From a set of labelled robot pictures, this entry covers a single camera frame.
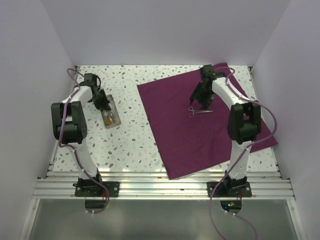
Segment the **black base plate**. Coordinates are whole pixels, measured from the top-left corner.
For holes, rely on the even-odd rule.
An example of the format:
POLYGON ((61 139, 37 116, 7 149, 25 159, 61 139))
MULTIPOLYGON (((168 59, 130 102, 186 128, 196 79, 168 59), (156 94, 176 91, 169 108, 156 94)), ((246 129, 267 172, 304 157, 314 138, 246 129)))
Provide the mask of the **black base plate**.
POLYGON ((206 183, 207 194, 214 198, 250 198, 253 196, 248 178, 233 179, 227 176, 221 183, 209 181, 206 183))
POLYGON ((101 175, 92 179, 78 178, 77 183, 72 185, 75 187, 74 195, 76 197, 112 197, 117 198, 120 191, 120 182, 103 181, 101 175))

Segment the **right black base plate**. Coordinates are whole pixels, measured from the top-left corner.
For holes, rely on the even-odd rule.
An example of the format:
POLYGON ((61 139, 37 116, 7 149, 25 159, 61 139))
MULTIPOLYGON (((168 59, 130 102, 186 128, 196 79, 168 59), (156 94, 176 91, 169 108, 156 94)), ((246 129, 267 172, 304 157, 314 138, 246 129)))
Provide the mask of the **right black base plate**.
POLYGON ((253 196, 248 178, 233 179, 227 176, 221 183, 209 181, 206 183, 207 194, 214 198, 250 198, 253 196))

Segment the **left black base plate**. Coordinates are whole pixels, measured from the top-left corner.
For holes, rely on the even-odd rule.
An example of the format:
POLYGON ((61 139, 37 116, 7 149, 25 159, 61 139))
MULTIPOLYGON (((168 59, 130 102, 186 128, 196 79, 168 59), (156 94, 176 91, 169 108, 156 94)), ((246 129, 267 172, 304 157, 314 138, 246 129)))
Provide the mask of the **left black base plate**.
POLYGON ((75 187, 74 195, 76 197, 112 197, 117 198, 120 191, 120 182, 103 181, 101 175, 92 179, 78 178, 77 183, 72 185, 75 187))

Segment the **orange bandage strip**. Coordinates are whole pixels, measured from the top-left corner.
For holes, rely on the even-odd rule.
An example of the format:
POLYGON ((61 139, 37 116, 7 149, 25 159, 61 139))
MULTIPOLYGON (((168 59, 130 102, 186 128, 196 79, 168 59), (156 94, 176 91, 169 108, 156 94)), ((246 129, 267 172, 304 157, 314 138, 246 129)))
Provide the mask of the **orange bandage strip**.
POLYGON ((115 120, 115 118, 113 118, 113 117, 111 117, 111 116, 107 116, 106 118, 105 118, 105 125, 106 126, 111 126, 111 125, 114 125, 114 124, 116 124, 117 123, 117 121, 115 120))

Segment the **aluminium rail frame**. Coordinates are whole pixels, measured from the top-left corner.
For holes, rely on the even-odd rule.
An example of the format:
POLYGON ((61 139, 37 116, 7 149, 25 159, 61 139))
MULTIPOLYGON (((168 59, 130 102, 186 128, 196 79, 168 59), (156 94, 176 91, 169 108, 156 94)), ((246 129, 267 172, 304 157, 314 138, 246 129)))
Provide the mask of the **aluminium rail frame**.
MULTIPOLYGON (((187 80, 190 87, 182 98, 182 107, 188 112, 189 96, 200 81, 197 65, 81 65, 82 74, 94 73, 101 77, 107 94, 114 97, 121 125, 106 129, 100 113, 93 104, 84 107, 88 126, 88 150, 98 166, 104 181, 119 182, 118 198, 122 200, 206 200, 207 182, 219 181, 228 162, 209 167, 177 179, 170 180, 162 162, 150 123, 147 120, 137 86, 169 78, 187 80)), ((33 191, 34 199, 74 199, 78 173, 66 148, 55 148, 53 160, 44 179, 38 179, 33 191)), ((282 178, 273 149, 249 155, 248 181, 253 200, 294 199, 290 180, 282 178)))

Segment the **silver surgical scissors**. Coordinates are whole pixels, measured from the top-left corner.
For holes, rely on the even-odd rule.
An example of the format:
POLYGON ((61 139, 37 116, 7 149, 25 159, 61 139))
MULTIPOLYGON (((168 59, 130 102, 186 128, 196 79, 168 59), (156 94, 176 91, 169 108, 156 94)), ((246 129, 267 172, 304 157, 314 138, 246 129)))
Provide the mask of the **silver surgical scissors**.
POLYGON ((111 110, 108 110, 108 111, 106 112, 106 117, 107 117, 107 116, 110 116, 110 117, 115 118, 114 115, 113 115, 113 112, 112 112, 111 110))

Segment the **silver hemostat forceps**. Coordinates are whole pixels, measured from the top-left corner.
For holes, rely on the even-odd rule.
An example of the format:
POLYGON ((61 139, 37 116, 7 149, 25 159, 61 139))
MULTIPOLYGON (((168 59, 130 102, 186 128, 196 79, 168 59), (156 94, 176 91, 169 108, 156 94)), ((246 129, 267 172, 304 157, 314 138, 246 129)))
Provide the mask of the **silver hemostat forceps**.
POLYGON ((188 107, 189 117, 193 118, 196 114, 212 113, 212 110, 195 110, 193 107, 188 107))

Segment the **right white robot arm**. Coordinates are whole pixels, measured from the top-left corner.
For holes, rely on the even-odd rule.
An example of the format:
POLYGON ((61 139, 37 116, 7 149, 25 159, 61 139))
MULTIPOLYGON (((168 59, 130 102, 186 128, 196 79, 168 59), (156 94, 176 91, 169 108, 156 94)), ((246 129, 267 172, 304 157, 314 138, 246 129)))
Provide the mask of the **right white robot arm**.
POLYGON ((215 184, 212 194, 224 192, 227 196, 235 196, 239 191, 246 188, 247 164, 250 150, 257 136, 262 130, 261 106, 249 100, 229 81, 230 74, 216 72, 212 65, 204 65, 200 68, 201 82, 189 98, 190 103, 197 101, 201 108, 191 111, 190 117, 195 114, 208 113, 209 106, 215 96, 218 96, 229 109, 227 122, 227 134, 231 139, 230 163, 223 178, 215 184))

